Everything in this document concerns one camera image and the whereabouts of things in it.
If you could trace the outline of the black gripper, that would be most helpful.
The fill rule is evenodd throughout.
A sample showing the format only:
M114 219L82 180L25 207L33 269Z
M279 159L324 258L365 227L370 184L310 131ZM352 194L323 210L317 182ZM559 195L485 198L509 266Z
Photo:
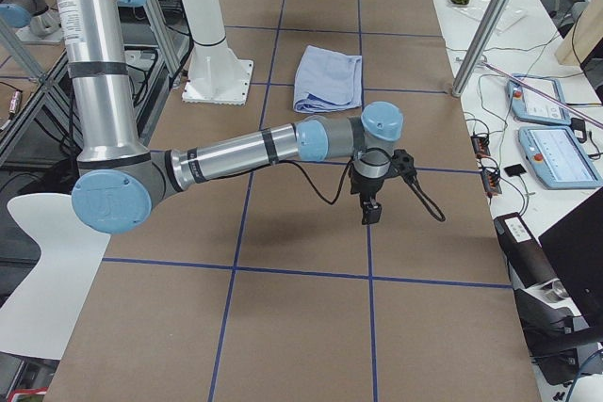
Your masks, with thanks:
M362 224L376 224L381 219L382 205L377 201L377 194L383 188L385 178L368 178L357 170L350 172L350 193L359 197L362 209Z

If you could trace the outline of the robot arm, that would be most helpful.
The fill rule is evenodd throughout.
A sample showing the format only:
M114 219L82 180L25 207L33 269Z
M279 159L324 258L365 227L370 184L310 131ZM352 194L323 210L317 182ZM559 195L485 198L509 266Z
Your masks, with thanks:
M1 0L1 17L13 28L29 26L33 18L48 9L45 0Z
M345 157L344 178L360 200L365 224L380 219L376 196L386 179L411 167L396 148L402 115L386 102L358 117L314 117L235 137L220 105L243 105L253 63L230 49L219 0L182 0L191 54L188 81L158 124L158 150L139 139L124 55L119 0L57 0L68 72L83 132L72 206L102 233L142 224L167 198L191 186L282 163Z

